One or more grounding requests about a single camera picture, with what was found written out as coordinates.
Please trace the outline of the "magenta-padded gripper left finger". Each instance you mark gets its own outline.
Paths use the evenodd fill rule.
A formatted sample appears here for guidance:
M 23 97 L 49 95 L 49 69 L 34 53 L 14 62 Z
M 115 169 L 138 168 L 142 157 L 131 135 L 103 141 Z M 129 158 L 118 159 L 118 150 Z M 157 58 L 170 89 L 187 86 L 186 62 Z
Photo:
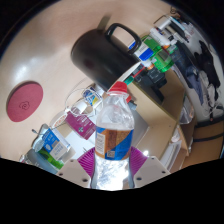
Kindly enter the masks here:
M 94 149 L 88 150 L 78 159 L 70 159 L 57 173 L 76 185 L 89 188 L 94 173 Z

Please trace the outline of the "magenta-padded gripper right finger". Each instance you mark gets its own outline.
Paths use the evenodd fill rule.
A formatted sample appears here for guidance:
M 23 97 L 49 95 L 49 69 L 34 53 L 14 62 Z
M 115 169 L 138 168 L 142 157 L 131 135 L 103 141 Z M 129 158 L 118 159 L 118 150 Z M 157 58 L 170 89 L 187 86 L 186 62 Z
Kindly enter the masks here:
M 170 172 L 155 156 L 147 157 L 139 149 L 131 148 L 128 176 L 131 189 L 143 187 L 169 174 Z

